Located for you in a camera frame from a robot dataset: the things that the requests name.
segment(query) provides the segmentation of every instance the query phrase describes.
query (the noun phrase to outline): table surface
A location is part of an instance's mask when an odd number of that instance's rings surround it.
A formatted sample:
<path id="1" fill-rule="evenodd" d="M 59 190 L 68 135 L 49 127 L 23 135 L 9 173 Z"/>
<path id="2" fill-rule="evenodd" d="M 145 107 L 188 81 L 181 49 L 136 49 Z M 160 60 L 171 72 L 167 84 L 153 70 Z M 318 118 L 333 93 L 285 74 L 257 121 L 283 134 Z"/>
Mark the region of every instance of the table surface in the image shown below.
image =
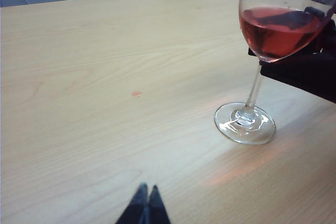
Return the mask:
<path id="1" fill-rule="evenodd" d="M 265 78 L 272 142 L 215 127 L 257 68 L 237 5 L 2 8 L 2 223 L 114 223 L 140 182 L 158 185 L 176 224 L 336 223 L 335 104 Z"/>

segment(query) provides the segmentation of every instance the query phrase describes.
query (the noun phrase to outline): wine stain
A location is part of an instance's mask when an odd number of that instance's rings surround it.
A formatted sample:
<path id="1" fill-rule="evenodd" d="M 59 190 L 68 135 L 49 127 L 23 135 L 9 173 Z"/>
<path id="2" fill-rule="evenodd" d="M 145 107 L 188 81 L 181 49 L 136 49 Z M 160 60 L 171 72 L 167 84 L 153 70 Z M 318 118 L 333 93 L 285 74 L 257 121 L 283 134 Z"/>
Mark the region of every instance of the wine stain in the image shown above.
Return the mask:
<path id="1" fill-rule="evenodd" d="M 132 96 L 133 96 L 133 97 L 140 97 L 140 96 L 142 96 L 142 92 L 141 92 L 141 91 L 134 91 L 134 92 L 132 93 Z"/>

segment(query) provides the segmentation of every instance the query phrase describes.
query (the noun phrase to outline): light wood tabletop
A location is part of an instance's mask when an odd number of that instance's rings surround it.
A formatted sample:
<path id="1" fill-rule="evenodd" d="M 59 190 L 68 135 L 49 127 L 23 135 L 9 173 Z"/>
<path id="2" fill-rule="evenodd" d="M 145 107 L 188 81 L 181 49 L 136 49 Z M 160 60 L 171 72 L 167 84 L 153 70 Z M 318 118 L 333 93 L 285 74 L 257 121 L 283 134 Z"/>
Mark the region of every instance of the light wood tabletop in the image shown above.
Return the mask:
<path id="1" fill-rule="evenodd" d="M 238 144 L 213 122 L 257 68 L 238 0 L 71 0 L 1 19 L 1 223 L 114 223 L 140 182 L 172 224 L 336 223 L 335 104 L 265 78 L 273 141 Z"/>

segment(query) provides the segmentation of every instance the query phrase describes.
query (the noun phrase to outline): glass stem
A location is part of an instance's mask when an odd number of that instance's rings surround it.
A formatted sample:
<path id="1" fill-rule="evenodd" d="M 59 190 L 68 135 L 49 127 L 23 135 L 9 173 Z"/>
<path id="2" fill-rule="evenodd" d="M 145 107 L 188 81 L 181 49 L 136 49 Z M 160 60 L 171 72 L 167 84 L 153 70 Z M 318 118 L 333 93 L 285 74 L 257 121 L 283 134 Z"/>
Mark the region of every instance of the glass stem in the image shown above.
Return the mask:
<path id="1" fill-rule="evenodd" d="M 254 120 L 256 118 L 256 113 L 254 112 L 254 106 L 256 103 L 258 91 L 259 91 L 260 84 L 262 81 L 262 75 L 260 74 L 260 70 L 261 70 L 261 65 L 258 64 L 257 74 L 254 79 L 254 83 L 253 83 L 250 95 L 248 96 L 245 106 L 241 110 L 238 111 L 239 116 L 245 120 Z"/>

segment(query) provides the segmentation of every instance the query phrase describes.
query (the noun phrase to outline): pink wine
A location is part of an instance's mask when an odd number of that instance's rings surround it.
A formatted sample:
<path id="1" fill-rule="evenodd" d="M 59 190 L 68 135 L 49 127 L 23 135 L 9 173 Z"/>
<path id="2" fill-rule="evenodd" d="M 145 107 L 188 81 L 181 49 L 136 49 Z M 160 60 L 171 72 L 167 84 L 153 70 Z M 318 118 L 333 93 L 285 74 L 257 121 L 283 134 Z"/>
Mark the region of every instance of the pink wine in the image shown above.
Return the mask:
<path id="1" fill-rule="evenodd" d="M 260 59 L 273 62 L 306 46 L 322 29 L 318 16 L 278 7 L 257 7 L 239 13 L 250 48 Z"/>

